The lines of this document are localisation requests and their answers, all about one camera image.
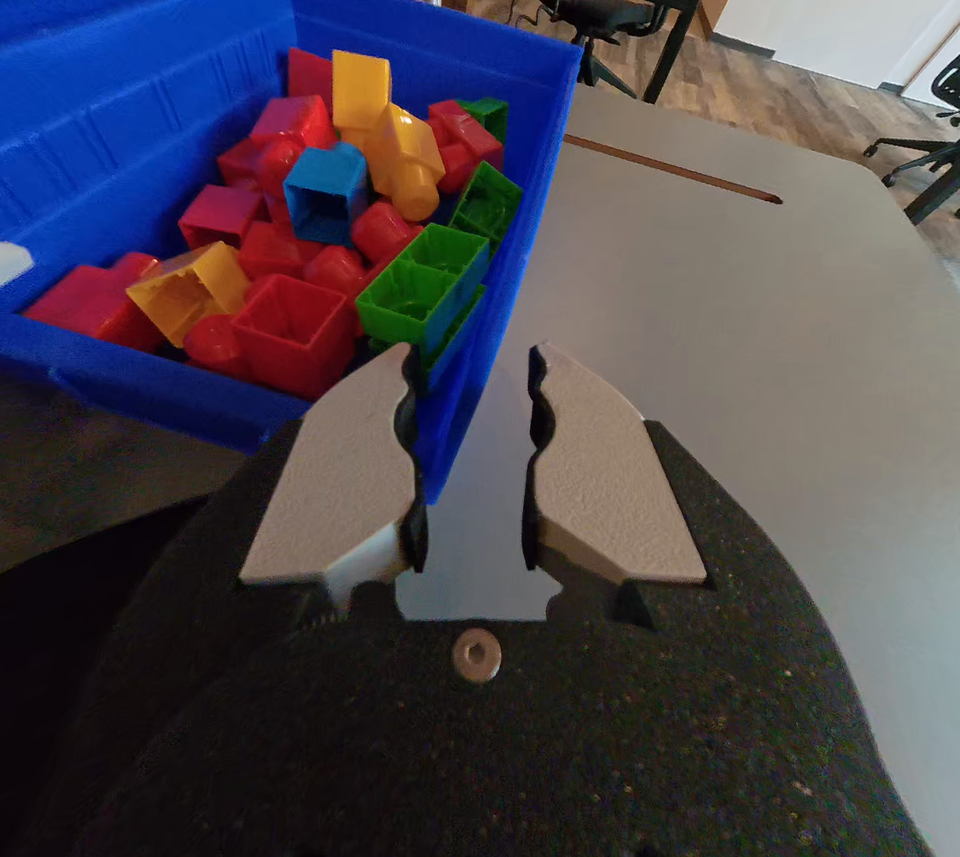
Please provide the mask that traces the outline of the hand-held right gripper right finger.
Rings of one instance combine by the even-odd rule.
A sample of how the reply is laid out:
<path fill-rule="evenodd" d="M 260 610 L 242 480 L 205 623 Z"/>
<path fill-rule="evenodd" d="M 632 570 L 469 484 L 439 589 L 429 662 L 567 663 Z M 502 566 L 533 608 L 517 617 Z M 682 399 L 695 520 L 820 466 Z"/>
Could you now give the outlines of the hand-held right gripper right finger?
<path fill-rule="evenodd" d="M 534 453 L 521 546 L 528 569 L 611 587 L 707 580 L 690 528 L 641 412 L 551 343 L 529 351 Z"/>

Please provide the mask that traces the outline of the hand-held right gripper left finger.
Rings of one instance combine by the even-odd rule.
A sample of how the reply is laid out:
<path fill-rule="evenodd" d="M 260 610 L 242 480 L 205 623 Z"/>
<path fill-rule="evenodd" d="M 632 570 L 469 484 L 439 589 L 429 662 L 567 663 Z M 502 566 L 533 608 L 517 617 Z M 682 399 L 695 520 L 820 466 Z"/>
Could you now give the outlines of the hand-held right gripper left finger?
<path fill-rule="evenodd" d="M 354 591 L 424 570 L 419 365 L 418 348 L 399 342 L 309 408 L 247 552 L 242 584 Z"/>

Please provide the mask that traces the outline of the pile of mixed mega blocks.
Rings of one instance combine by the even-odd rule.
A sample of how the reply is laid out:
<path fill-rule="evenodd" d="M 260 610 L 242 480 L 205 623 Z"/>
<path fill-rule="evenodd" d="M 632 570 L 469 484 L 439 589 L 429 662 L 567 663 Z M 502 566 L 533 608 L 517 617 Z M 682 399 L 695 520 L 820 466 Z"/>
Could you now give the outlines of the pile of mixed mega blocks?
<path fill-rule="evenodd" d="M 80 263 L 24 319 L 316 401 L 371 354 L 417 348 L 431 394 L 474 337 L 487 276 L 522 203 L 506 175 L 509 103 L 445 96 L 423 118 L 376 105 L 372 163 L 339 124 L 348 83 L 390 63 L 296 47 L 214 175 L 175 212 L 172 256 Z"/>

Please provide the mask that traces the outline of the blue plastic bin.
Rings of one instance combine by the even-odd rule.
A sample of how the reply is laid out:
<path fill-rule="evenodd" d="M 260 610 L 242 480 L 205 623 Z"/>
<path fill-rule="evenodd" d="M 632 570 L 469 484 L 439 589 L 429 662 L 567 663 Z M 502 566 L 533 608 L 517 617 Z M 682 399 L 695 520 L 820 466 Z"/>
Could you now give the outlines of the blue plastic bin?
<path fill-rule="evenodd" d="M 79 264 L 173 255 L 175 212 L 282 90 L 286 54 L 390 61 L 401 107 L 505 100 L 523 190 L 476 335 L 424 401 L 416 456 L 435 504 L 491 374 L 534 249 L 579 51 L 421 0 L 149 0 L 2 47 L 2 240 L 33 268 L 2 287 L 2 367 L 90 406 L 253 453 L 306 403 L 20 311 Z"/>

